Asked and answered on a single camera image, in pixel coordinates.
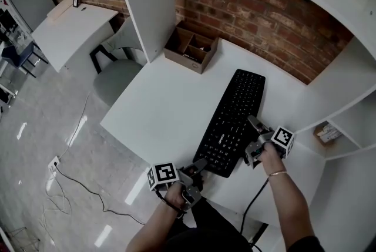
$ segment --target bracelet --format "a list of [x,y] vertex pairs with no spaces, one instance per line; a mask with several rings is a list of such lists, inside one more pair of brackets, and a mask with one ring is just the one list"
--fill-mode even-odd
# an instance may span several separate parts
[[279,172],[275,172],[275,173],[273,173],[273,174],[268,175],[268,177],[276,176],[276,175],[278,175],[278,174],[287,174],[287,171],[286,171],[286,170],[281,170],[281,171],[279,171]]

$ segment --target keyboard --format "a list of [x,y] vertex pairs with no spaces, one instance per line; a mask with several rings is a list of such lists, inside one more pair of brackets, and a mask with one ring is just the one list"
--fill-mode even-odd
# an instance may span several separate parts
[[207,127],[193,162],[205,158],[206,170],[228,178],[251,141],[259,136],[247,121],[257,116],[265,77],[238,69]]

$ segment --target power outlet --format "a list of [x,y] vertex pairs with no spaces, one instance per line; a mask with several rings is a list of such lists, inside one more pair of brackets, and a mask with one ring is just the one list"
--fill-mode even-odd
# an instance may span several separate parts
[[55,158],[53,158],[53,160],[48,164],[48,171],[51,173],[56,171],[55,162],[56,166],[60,164],[59,158],[57,156],[55,156]]

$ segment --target black sleeve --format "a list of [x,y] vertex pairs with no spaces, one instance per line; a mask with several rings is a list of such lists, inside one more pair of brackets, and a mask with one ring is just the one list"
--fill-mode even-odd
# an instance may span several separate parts
[[294,243],[287,252],[324,252],[316,236],[307,236]]

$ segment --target hand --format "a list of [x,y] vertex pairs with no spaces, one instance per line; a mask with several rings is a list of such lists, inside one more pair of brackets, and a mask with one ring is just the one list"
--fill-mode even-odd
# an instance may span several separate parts
[[263,163],[267,175],[286,169],[272,143],[267,142],[264,145],[264,150],[258,159]]
[[170,186],[164,197],[168,202],[179,209],[185,204],[185,200],[182,197],[182,187],[183,186],[180,183],[175,182]]

